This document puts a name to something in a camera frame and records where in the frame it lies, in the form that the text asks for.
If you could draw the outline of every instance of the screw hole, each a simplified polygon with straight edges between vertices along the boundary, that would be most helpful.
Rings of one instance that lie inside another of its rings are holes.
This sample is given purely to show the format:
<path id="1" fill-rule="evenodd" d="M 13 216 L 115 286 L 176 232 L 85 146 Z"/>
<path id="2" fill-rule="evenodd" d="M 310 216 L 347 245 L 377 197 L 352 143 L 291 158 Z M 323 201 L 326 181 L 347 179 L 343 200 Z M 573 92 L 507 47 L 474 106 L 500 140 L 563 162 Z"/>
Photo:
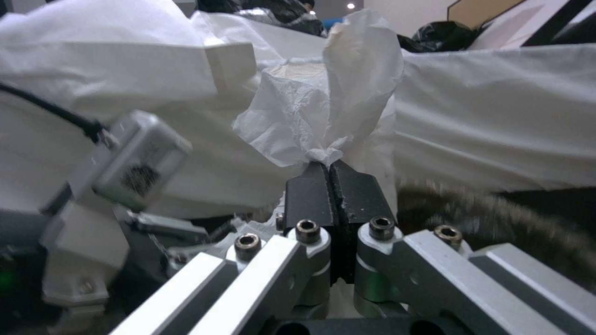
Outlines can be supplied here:
<path id="1" fill-rule="evenodd" d="M 412 284 L 418 285 L 418 274 L 416 272 L 412 272 L 410 274 L 410 281 L 412 282 Z"/>
<path id="2" fill-rule="evenodd" d="M 290 280 L 288 281 L 288 287 L 289 287 L 290 290 L 294 289 L 294 282 L 295 282 L 294 275 L 292 275 L 290 277 Z"/>
<path id="3" fill-rule="evenodd" d="M 315 223 L 310 221 L 310 220 L 303 220 L 299 222 L 300 227 L 303 230 L 310 230 L 313 229 L 315 227 Z"/>
<path id="4" fill-rule="evenodd" d="M 455 237 L 455 236 L 457 236 L 457 232 L 455 232 L 451 228 L 443 228 L 443 229 L 441 229 L 441 234 L 443 234 L 445 236 L 449 236 L 449 237 Z"/>
<path id="5" fill-rule="evenodd" d="M 375 223 L 381 227 L 386 227 L 391 225 L 391 222 L 386 218 L 378 218 L 375 220 Z"/>
<path id="6" fill-rule="evenodd" d="M 243 244 L 243 245 L 245 245 L 245 246 L 248 246 L 248 245 L 254 243 L 254 237 L 252 237 L 252 236 L 242 236 L 240 238 L 240 243 Z"/>

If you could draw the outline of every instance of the white cloth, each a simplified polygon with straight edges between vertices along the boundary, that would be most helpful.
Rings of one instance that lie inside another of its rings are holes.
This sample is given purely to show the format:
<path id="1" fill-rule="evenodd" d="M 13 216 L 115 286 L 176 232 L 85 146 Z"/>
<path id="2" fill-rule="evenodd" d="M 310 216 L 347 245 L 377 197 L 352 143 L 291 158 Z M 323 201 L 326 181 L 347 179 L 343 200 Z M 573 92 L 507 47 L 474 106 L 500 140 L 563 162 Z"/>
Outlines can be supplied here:
<path id="1" fill-rule="evenodd" d="M 369 12 L 331 35 L 189 20 L 170 0 L 62 0 L 0 20 L 0 80 L 106 122 L 146 110 L 190 140 L 151 208 L 162 215 L 273 203 L 310 159 L 375 175 L 394 209 L 403 177 L 486 191 L 596 185 L 595 45 L 402 55 Z M 91 148 L 1 94 L 0 207 L 38 208 Z"/>

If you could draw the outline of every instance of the black plastic bag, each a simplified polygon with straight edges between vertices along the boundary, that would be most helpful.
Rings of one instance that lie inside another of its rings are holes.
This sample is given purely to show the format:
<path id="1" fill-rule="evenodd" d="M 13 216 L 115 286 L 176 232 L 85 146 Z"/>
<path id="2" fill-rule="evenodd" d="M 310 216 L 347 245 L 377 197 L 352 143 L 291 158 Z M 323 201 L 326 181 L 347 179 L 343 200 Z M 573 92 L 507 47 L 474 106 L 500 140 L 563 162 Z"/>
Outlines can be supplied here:
<path id="1" fill-rule="evenodd" d="M 207 13 L 235 13 L 242 10 L 241 0 L 197 0 L 197 10 Z"/>
<path id="2" fill-rule="evenodd" d="M 198 0 L 197 9 L 208 13 L 233 13 L 254 21 L 327 37 L 316 16 L 298 0 Z"/>
<path id="3" fill-rule="evenodd" d="M 398 35 L 398 40 L 409 52 L 459 51 L 470 46 L 480 32 L 454 21 L 440 21 L 421 27 L 412 38 Z"/>

